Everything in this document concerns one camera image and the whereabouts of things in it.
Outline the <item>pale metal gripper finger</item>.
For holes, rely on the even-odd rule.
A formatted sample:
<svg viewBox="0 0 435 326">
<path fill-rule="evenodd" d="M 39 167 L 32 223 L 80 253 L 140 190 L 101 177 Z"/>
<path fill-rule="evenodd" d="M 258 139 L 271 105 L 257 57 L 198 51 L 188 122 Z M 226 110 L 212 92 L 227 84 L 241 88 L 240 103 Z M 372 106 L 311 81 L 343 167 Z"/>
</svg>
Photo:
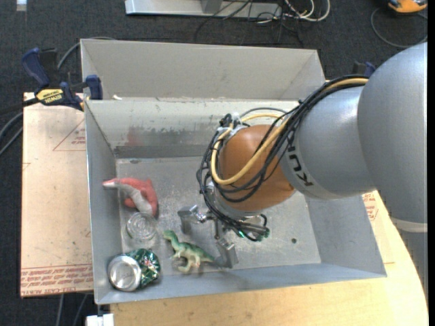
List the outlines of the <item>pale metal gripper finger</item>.
<svg viewBox="0 0 435 326">
<path fill-rule="evenodd" d="M 224 268 L 234 268 L 239 262 L 235 244 L 226 239 L 219 239 L 216 245 L 220 253 L 216 259 L 217 264 Z"/>
<path fill-rule="evenodd" d="M 198 206 L 184 206 L 177 212 L 181 221 L 181 232 L 183 234 L 191 234 L 192 226 L 199 224 L 200 220 L 198 217 Z"/>
</svg>

